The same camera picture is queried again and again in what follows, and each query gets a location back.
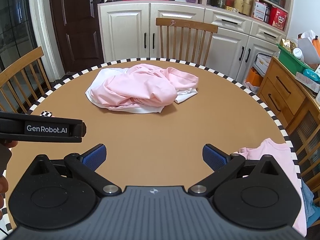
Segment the wooden drawer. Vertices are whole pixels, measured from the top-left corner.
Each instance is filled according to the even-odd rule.
[[[282,38],[285,38],[284,32],[281,30],[276,30],[274,27],[271,27],[263,22],[252,22],[250,35],[265,41],[269,41],[273,44],[277,44]]]
[[[297,84],[275,61],[273,61],[268,78],[283,97],[291,112],[296,114],[306,97]]]
[[[293,114],[269,79],[266,80],[266,83],[261,90],[261,94],[266,104],[281,122],[282,126],[286,128],[293,119]]]

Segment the door frame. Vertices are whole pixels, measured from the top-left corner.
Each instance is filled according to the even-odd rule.
[[[62,66],[53,30],[49,0],[29,0],[31,22],[38,46],[42,47],[43,67],[50,82],[61,79],[66,73]]]

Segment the pink cloth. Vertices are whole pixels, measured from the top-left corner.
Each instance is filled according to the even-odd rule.
[[[126,73],[107,78],[92,88],[90,96],[103,106],[167,106],[177,97],[177,90],[196,88],[199,78],[175,68],[139,64]]]
[[[247,160],[260,160],[264,154],[270,154],[275,158],[300,196],[301,209],[292,227],[305,236],[307,234],[307,222],[302,192],[289,146],[286,143],[277,144],[268,138],[265,139],[258,148],[241,148],[238,153],[244,156]]]

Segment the metal screw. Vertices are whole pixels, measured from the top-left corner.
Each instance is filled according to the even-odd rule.
[[[112,193],[115,193],[119,190],[118,186],[116,185],[106,185],[102,188],[102,190],[105,192],[105,193],[109,193],[109,194],[112,194]]]
[[[207,188],[205,186],[202,186],[202,185],[193,185],[191,187],[191,191],[194,192],[194,193],[204,193],[207,191]]]

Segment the brown table surface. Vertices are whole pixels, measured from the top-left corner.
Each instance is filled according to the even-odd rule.
[[[255,148],[266,139],[284,138],[263,107],[232,82],[197,67],[165,62],[125,62],[110,67],[148,63],[169,66],[199,77],[198,94],[161,113],[112,112],[93,105],[84,94],[100,69],[64,84],[49,95],[32,114],[50,111],[56,117],[82,119],[87,134],[82,143],[19,142],[12,149],[6,177],[9,191],[38,154],[62,159],[83,153],[98,143],[107,147],[107,160],[97,169],[122,189],[126,185],[183,185],[186,190],[212,173],[202,160],[202,147],[211,143],[230,154],[241,147]]]

